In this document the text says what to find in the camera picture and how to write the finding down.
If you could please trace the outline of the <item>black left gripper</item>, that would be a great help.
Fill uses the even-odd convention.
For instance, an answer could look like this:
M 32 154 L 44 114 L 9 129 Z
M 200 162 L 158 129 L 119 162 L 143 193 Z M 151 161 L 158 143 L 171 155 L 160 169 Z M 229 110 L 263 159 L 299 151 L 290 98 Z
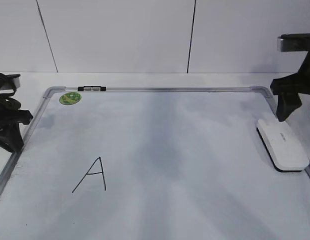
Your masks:
M 0 87 L 7 80 L 7 74 L 0 73 Z M 24 141 L 21 136 L 20 124 L 29 125 L 33 115 L 29 110 L 22 110 L 21 103 L 14 99 L 17 89 L 0 90 L 0 147 L 10 153 L 19 152 Z

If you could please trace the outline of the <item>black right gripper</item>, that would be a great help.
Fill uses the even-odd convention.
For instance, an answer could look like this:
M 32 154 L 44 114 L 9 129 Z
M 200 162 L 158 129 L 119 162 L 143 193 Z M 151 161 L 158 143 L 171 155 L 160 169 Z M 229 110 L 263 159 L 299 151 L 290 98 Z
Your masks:
M 274 95 L 278 95 L 277 119 L 284 122 L 302 106 L 299 94 L 310 95 L 310 51 L 296 73 L 273 79 L 270 89 Z

